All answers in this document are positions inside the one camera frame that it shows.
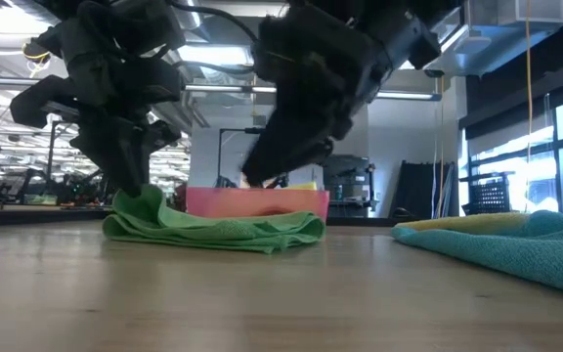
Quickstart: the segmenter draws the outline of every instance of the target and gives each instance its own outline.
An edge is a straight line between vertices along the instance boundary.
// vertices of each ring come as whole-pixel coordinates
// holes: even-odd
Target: desk
[[[0,227],[0,351],[563,351],[563,292],[383,228],[268,256]]]

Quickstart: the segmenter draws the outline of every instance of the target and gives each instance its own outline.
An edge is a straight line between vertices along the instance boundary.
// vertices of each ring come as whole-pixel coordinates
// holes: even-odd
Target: wooden table
[[[563,292],[387,235],[268,256],[0,227],[0,351],[563,351]]]

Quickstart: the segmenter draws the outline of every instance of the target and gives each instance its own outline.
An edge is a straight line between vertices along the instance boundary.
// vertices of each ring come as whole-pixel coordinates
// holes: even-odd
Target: yellow object
[[[453,230],[473,235],[500,234],[523,226],[528,217],[529,214],[523,213],[479,214],[414,221],[399,224],[397,227],[406,227],[417,231]]]
[[[305,184],[291,185],[286,187],[284,190],[305,190],[305,191],[317,191],[317,183],[315,181],[308,182]]]

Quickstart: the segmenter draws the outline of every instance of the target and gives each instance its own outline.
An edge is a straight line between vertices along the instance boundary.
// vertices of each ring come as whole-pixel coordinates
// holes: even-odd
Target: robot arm
[[[47,112],[63,114],[80,127],[71,144],[136,196],[149,181],[150,153],[179,138],[163,122],[146,123],[150,104],[177,101],[183,89],[178,70],[161,59],[185,44],[173,8],[221,15],[256,37],[227,13],[176,0],[46,1],[62,22],[35,43],[65,60],[69,78],[50,76],[18,95],[15,122],[43,127]],[[347,135],[351,117],[393,70],[405,61],[421,69],[440,56],[430,28],[462,1],[290,0],[285,17],[265,18],[252,70],[278,93],[242,167],[247,182],[261,184],[331,154],[332,140]],[[158,55],[140,57],[158,47]]]

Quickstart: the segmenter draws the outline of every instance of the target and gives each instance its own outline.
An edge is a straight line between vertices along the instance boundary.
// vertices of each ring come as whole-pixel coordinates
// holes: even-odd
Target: microfiber cloth
[[[482,233],[489,229],[493,232]],[[563,214],[560,213],[543,210],[529,216],[504,214],[477,216],[476,220],[475,217],[430,220],[398,225],[392,235],[404,244],[563,289]]]
[[[325,235],[325,223],[311,212],[234,219],[200,218],[169,208],[162,191],[150,185],[143,186],[137,198],[118,192],[112,210],[114,214],[104,220],[103,230],[106,237],[116,241],[270,254],[318,242]]]

